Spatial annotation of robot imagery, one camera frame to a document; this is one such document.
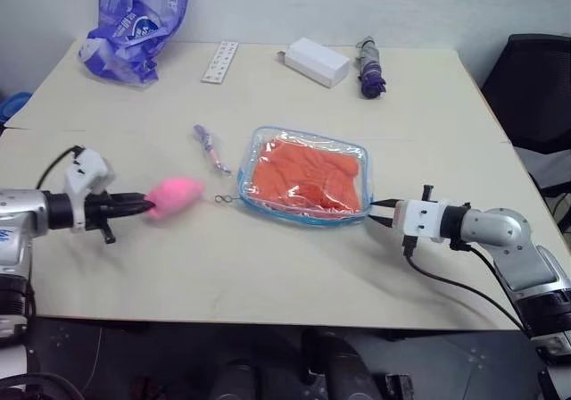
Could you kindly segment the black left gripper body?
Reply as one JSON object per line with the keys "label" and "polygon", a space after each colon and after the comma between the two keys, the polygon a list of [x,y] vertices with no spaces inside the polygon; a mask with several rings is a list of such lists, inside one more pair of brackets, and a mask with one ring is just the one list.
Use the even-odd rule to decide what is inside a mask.
{"label": "black left gripper body", "polygon": [[108,222],[112,216],[114,204],[112,196],[107,192],[101,195],[90,194],[85,201],[85,231],[99,230],[106,244],[116,242],[116,237]]}

